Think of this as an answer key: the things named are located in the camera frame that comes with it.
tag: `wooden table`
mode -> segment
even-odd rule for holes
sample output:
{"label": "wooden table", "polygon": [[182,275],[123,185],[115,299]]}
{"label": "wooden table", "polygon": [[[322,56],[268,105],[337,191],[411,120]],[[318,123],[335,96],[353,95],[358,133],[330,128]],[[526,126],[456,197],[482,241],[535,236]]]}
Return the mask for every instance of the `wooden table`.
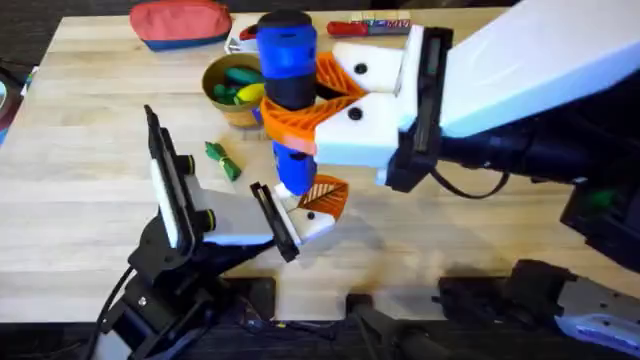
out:
{"label": "wooden table", "polygon": [[[502,9],[419,10],[416,23],[455,29],[460,41]],[[319,49],[329,50],[329,20],[313,13]],[[403,38],[353,41],[402,46]],[[156,212],[149,179],[150,104],[180,153],[191,153],[204,187],[249,195],[249,184],[276,184],[261,131],[230,128],[200,90],[222,45],[153,53],[128,19],[65,18],[0,150],[0,321],[92,321]],[[226,180],[204,153],[221,141],[244,169]],[[468,191],[498,175],[440,167]],[[272,275],[280,319],[338,319],[350,289],[376,296],[390,315],[439,318],[430,302],[439,276],[504,274],[535,258],[571,268],[640,296],[640,277],[584,245],[558,222],[569,188],[514,178],[498,195],[469,201],[427,178],[411,194],[373,184],[371,169],[321,167],[347,180],[350,198],[335,230],[286,264],[275,249],[230,272]]]}

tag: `marker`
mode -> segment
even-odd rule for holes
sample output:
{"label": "marker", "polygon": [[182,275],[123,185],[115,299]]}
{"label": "marker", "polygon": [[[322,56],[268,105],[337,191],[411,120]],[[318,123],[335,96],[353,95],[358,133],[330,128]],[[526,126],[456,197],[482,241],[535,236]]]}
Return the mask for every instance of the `marker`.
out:
{"label": "marker", "polygon": [[409,31],[411,31],[411,26],[371,26],[366,23],[348,23],[341,21],[331,21],[327,24],[327,32],[334,37],[408,35]]}

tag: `bowl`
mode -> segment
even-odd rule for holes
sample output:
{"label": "bowl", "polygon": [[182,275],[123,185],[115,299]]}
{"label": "bowl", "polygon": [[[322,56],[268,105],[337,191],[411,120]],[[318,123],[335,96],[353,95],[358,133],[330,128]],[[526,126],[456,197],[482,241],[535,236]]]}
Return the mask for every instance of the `bowl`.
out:
{"label": "bowl", "polygon": [[211,103],[220,109],[229,124],[237,127],[255,127],[260,122],[253,115],[253,109],[260,106],[262,99],[257,99],[242,105],[227,105],[216,101],[213,95],[213,87],[216,84],[224,84],[224,71],[230,67],[244,67],[260,71],[260,59],[250,54],[229,54],[212,62],[202,76],[202,91],[207,95]]}

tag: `screw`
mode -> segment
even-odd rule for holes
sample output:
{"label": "screw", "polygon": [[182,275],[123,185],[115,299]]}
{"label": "screw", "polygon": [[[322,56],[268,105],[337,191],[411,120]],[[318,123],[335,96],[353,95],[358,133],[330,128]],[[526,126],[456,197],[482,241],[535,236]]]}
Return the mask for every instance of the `screw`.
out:
{"label": "screw", "polygon": [[360,120],[362,119],[362,110],[359,107],[352,107],[347,112],[347,115],[351,120]]}
{"label": "screw", "polygon": [[358,74],[358,75],[362,75],[362,74],[366,73],[367,70],[368,70],[367,69],[367,64],[365,64],[365,63],[359,63],[353,68],[353,71],[355,71],[356,74]]}

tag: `red pouch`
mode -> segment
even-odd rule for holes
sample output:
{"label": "red pouch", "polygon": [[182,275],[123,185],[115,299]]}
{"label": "red pouch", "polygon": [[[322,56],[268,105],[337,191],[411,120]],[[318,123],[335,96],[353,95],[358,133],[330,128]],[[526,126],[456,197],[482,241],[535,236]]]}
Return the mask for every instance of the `red pouch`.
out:
{"label": "red pouch", "polygon": [[136,5],[131,27],[153,51],[180,49],[226,39],[227,7],[209,0],[161,0]]}

